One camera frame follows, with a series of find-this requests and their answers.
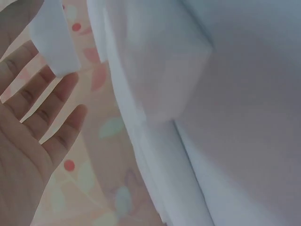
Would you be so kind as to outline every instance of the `white fabric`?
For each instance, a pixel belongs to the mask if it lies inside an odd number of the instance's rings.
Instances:
[[[173,122],[150,125],[136,107],[118,56],[116,36],[106,13],[105,28],[115,96],[157,211],[169,226],[213,226]]]
[[[45,0],[29,29],[32,42],[57,77],[80,70],[61,0]]]
[[[211,53],[200,27],[175,0],[105,5],[135,101],[150,121],[179,116]]]
[[[177,125],[215,225],[301,225],[301,3],[186,2],[215,51]]]

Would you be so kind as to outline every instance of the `finger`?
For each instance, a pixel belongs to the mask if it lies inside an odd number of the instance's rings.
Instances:
[[[21,120],[54,78],[55,75],[50,68],[44,67],[4,105],[18,120]]]
[[[35,17],[44,0],[17,0],[0,12],[0,58]]]
[[[68,100],[78,79],[77,73],[65,76],[37,111],[23,122],[34,138],[40,140],[47,132]]]
[[[32,41],[28,41],[0,62],[0,95],[37,54]]]
[[[62,162],[63,158],[74,144],[86,114],[86,106],[79,105],[76,107],[62,127],[53,135],[53,137],[43,144],[43,147],[48,152],[55,168]]]

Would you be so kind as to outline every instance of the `hand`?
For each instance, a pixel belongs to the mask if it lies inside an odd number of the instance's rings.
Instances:
[[[18,0],[0,12],[0,58],[42,2]],[[37,53],[29,41],[0,62],[0,95]],[[78,106],[52,138],[39,143],[75,87],[74,73],[20,122],[53,79],[55,75],[44,67],[9,100],[0,102],[0,225],[30,225],[51,174],[70,150],[86,116],[86,107]]]

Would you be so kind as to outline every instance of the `pink background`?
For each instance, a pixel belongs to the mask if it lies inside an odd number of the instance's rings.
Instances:
[[[10,2],[0,0],[0,9]],[[59,128],[77,104],[85,103],[89,107],[89,114],[78,140],[46,187],[32,225],[162,225],[137,168],[132,145],[115,101],[107,63],[99,60],[86,1],[63,0],[63,7],[82,69],[73,95],[42,142]],[[7,54],[28,39],[28,31],[25,30]],[[13,95],[43,65],[45,61],[37,56],[1,99]],[[51,85],[38,104],[57,82]]]

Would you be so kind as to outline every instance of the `red dot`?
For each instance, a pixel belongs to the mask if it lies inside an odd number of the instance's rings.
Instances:
[[[74,169],[75,169],[74,161],[72,161],[72,160],[66,160],[66,161],[64,162],[64,168],[65,168],[65,170],[67,170],[68,172],[74,171]]]
[[[74,32],[78,32],[80,29],[81,29],[80,23],[75,23],[75,24],[72,26],[72,30],[73,30]]]

